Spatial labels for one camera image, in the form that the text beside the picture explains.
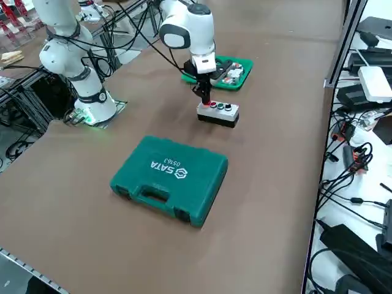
green tray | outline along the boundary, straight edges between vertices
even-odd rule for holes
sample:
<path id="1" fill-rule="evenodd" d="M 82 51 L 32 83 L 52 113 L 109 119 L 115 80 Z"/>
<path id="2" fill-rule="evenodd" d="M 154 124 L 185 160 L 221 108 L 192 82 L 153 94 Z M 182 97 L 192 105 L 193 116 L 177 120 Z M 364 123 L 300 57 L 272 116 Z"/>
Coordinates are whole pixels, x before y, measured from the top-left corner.
<path id="1" fill-rule="evenodd" d="M 241 58 L 235 58 L 235 57 L 229 57 L 229 56 L 219 56 L 219 55 L 217 55 L 216 58 L 222 62 L 225 62 L 226 60 L 232 60 L 233 62 L 237 62 L 239 64 L 242 64 L 242 66 L 244 67 L 244 74 L 239 79 L 239 83 L 237 85 L 228 85 L 228 84 L 225 84 L 222 81 L 220 81 L 214 87 L 219 88 L 219 89 L 231 90 L 231 91 L 239 90 L 243 86 L 243 84 L 245 83 L 247 76 L 250 74 L 250 72 L 253 68 L 253 61 L 251 61 L 250 59 L 241 59 Z M 181 78 L 183 79 L 183 81 L 186 81 L 187 83 L 196 84 L 196 80 L 194 78 L 188 77 L 187 75 L 182 75 Z"/>

white table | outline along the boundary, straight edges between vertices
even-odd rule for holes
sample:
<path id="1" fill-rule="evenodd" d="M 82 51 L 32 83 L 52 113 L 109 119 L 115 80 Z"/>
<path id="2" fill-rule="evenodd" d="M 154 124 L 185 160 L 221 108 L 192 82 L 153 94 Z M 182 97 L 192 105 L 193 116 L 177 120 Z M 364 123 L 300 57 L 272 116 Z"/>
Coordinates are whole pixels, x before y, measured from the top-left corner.
<path id="1" fill-rule="evenodd" d="M 369 0 L 361 20 L 364 20 L 369 16 L 392 20 L 392 1 Z M 392 49 L 392 40 L 380 38 L 380 42 L 377 47 Z M 351 49 L 367 49 L 367 45 L 360 39 L 360 35 L 357 32 L 353 38 Z M 347 66 L 348 58 L 349 57 L 346 58 L 345 67 Z M 347 72 L 343 71 L 340 79 L 348 78 L 352 78 L 353 81 L 340 81 L 337 87 L 342 88 L 359 83 L 358 79 L 351 77 Z M 341 105 L 336 105 L 333 109 L 337 109 L 340 106 Z M 359 146 L 365 142 L 369 142 L 373 145 L 374 158 L 369 164 L 369 171 L 364 175 L 356 175 L 353 183 L 349 185 L 349 187 L 337 192 L 337 194 L 345 198 L 360 197 L 364 200 L 386 203 L 389 199 L 392 199 L 392 194 L 380 187 L 380 183 L 384 183 L 388 187 L 392 187 L 392 147 L 385 145 L 378 136 L 373 133 L 373 131 L 366 132 L 357 127 L 350 144 L 352 146 Z M 329 150 L 331 151 L 338 144 L 338 141 L 334 142 Z M 339 158 L 339 162 L 332 163 L 330 160 L 325 162 L 323 179 L 336 178 L 345 170 L 342 159 L 344 146 L 345 144 L 334 152 L 334 155 Z M 350 179 L 342 183 L 340 186 L 343 186 L 349 181 Z M 333 199 L 372 221 L 376 221 L 381 224 L 383 223 L 385 210 L 380 206 L 368 203 L 353 205 L 350 202 L 336 196 L 333 196 Z M 328 201 L 327 204 L 318 212 L 317 219 L 323 220 L 330 226 L 345 224 L 361 239 L 367 242 L 368 245 L 377 250 L 375 237 L 381 233 L 381 229 L 365 222 L 331 200 Z M 319 225 L 316 225 L 313 236 L 312 256 L 320 249 L 325 248 L 324 244 L 320 241 L 322 231 L 323 229 Z M 332 252 L 324 252 L 314 260 L 312 275 L 314 280 L 322 287 L 334 290 L 337 280 L 346 274 L 351 274 L 351 271 Z M 310 281 L 307 282 L 307 289 L 308 291 L 313 289 Z"/>

tool case handle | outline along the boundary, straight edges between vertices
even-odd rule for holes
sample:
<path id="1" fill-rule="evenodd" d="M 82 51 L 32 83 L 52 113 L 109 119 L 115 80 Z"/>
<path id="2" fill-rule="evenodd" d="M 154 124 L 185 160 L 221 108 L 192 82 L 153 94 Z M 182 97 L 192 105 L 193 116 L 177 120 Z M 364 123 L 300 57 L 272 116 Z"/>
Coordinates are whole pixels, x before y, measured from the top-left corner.
<path id="1" fill-rule="evenodd" d="M 134 199 L 138 202 L 151 205 L 155 208 L 167 211 L 166 202 L 170 198 L 170 193 L 164 188 L 141 185 Z"/>

sata logo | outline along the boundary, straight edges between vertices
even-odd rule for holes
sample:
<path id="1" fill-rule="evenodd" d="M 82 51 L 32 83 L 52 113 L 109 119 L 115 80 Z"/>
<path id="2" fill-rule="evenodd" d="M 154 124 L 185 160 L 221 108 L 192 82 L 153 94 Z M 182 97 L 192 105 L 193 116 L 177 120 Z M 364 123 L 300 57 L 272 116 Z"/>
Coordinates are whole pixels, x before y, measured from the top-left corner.
<path id="1" fill-rule="evenodd" d="M 160 172 L 168 173 L 169 175 L 174 175 L 178 179 L 184 179 L 188 175 L 188 171 L 185 168 L 179 168 L 175 170 L 174 167 L 169 165 L 160 164 L 158 162 L 151 162 L 151 168 L 159 170 Z"/>
<path id="2" fill-rule="evenodd" d="M 174 175 L 176 176 L 176 178 L 178 179 L 184 179 L 186 178 L 186 176 L 188 175 L 188 172 L 186 171 L 185 168 L 179 168 L 176 170 L 176 172 L 174 173 Z"/>

sata tool case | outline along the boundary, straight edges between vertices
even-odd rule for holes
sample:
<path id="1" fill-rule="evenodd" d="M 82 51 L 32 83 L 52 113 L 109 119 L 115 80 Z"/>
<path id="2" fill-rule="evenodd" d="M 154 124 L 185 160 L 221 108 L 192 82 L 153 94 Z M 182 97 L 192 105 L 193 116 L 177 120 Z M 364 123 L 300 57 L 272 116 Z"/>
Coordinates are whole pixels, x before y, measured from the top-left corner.
<path id="1" fill-rule="evenodd" d="M 112 179 L 113 191 L 201 227 L 228 167 L 207 149 L 145 137 Z"/>

